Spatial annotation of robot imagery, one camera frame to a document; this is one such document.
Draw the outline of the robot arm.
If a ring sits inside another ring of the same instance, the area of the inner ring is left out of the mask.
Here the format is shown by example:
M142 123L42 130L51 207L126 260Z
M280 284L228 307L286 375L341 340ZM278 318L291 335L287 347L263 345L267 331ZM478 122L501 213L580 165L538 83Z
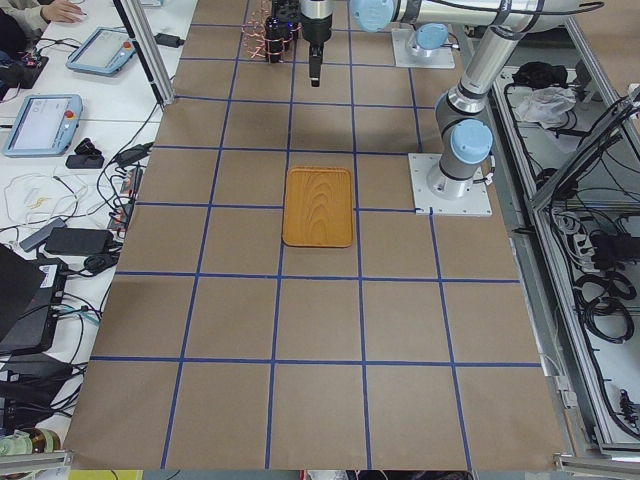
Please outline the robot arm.
M518 42L550 30L572 15L605 6L603 1L353 1L358 26L378 32L392 22L484 26L481 42L458 84L438 101L436 120L444 151L426 176L429 190L446 200L466 196L477 169L489 156L493 134L477 116Z
M302 36L309 44L309 78L318 88L321 81L324 45L331 38L333 2L330 0L301 0L300 21Z

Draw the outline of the person hand on desk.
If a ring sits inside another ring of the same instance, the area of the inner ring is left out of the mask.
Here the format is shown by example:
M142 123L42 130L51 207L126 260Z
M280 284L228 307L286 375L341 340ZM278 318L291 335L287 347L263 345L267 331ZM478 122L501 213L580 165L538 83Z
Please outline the person hand on desk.
M68 0L53 0L42 7L41 14L48 22L58 23L76 23L86 16L81 7Z

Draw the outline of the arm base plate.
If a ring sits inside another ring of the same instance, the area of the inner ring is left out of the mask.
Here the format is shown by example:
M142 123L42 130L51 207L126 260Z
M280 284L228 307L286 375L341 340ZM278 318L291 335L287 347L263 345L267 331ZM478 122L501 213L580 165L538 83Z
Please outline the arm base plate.
M417 215L490 217L492 208L480 167L471 179L453 180L440 169L440 154L408 155Z
M391 31L396 67L453 69L453 46L448 41L445 24L428 23L416 29L397 28Z

